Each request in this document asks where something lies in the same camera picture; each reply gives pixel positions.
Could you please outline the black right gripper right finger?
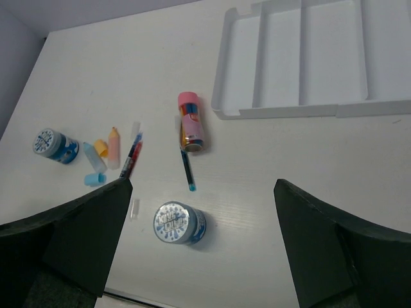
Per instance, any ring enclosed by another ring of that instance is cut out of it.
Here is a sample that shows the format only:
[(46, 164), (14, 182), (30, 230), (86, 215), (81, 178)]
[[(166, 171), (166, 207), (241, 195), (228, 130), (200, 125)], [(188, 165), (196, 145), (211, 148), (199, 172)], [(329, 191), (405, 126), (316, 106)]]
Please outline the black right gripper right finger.
[(275, 207), (300, 307), (410, 307), (410, 234), (279, 179)]

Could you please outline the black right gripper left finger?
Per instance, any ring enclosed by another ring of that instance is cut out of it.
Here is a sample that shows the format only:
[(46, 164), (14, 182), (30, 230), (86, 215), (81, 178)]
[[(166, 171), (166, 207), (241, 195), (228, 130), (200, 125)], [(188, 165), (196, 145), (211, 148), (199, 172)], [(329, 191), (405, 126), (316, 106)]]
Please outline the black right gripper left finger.
[(1, 225), (1, 307), (94, 307), (107, 283), (132, 195), (117, 179)]

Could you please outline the red pen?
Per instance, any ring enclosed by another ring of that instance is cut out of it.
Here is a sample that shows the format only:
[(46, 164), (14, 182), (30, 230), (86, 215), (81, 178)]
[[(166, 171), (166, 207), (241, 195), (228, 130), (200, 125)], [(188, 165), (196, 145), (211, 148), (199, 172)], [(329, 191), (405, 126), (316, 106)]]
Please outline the red pen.
[(124, 177), (125, 178), (130, 178), (130, 175), (134, 169), (134, 166), (138, 160), (138, 156), (140, 154), (141, 148), (142, 148), (143, 142), (140, 141), (137, 143), (135, 150), (131, 156), (131, 158), (128, 160), (127, 166), (126, 166), (126, 170), (125, 170), (125, 174)]

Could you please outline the teal pen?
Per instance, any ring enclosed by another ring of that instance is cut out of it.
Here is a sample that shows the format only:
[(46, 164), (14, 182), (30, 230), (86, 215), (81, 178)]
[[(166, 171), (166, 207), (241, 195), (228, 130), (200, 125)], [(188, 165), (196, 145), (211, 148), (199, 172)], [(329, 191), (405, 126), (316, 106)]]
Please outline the teal pen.
[(192, 174), (192, 171), (191, 171), (191, 166), (190, 166), (190, 163), (189, 163), (188, 154), (184, 150), (181, 150), (180, 153), (181, 153), (181, 156), (182, 156), (182, 161), (183, 161), (184, 170), (185, 170), (185, 173), (186, 173), (186, 178), (187, 178), (187, 181), (188, 181), (189, 190), (191, 192), (194, 192), (194, 191), (196, 191), (197, 187), (196, 187), (195, 181), (193, 179), (193, 174)]

